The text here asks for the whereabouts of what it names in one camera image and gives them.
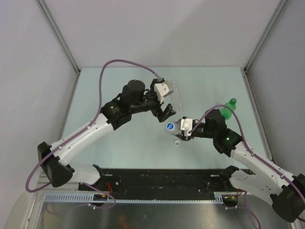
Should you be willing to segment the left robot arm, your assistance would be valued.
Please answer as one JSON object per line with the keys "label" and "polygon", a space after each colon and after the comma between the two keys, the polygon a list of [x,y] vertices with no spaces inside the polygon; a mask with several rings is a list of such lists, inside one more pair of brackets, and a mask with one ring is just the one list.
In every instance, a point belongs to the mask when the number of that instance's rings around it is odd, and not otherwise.
{"label": "left robot arm", "polygon": [[38,145],[41,168],[53,187],[68,182],[87,183],[99,191],[105,186],[104,173],[97,165],[72,165],[87,146],[129,122],[133,114],[151,111],[159,122],[176,112],[171,104],[162,109],[165,97],[173,92],[171,83],[154,79],[149,89],[139,80],[129,81],[114,99],[99,108],[97,115],[79,130],[51,145]]}

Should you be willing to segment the green bottle cap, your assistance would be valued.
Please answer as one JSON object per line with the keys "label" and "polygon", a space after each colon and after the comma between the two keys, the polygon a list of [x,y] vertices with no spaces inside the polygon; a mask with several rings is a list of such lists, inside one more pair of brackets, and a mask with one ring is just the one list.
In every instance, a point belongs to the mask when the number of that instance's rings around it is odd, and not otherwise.
{"label": "green bottle cap", "polygon": [[236,105],[237,100],[236,100],[235,98],[232,98],[232,99],[229,101],[229,103],[230,103],[231,105]]}

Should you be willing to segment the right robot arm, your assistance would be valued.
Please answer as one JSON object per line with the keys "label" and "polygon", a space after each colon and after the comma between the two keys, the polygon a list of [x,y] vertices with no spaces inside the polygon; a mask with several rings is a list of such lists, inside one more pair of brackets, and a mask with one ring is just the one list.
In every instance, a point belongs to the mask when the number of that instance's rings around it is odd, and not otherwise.
{"label": "right robot arm", "polygon": [[294,175],[261,157],[248,145],[242,130],[236,133],[227,127],[218,108],[212,107],[198,121],[187,117],[180,119],[180,133],[177,137],[182,141],[196,137],[210,138],[217,152],[252,171],[250,175],[237,167],[229,166],[220,179],[220,187],[224,191],[241,189],[271,205],[275,213],[285,221],[293,223],[300,220],[305,210],[305,176]]}

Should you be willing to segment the green plastic bottle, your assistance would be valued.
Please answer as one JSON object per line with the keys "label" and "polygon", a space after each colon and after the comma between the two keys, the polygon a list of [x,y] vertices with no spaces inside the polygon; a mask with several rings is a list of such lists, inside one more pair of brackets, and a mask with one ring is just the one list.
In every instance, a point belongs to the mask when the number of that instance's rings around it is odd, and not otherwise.
{"label": "green plastic bottle", "polygon": [[221,112],[221,115],[225,118],[225,120],[229,120],[233,115],[232,111],[235,111],[235,110],[236,110],[236,105],[231,105],[228,101],[225,103],[225,107],[222,107],[220,109],[220,112]]}

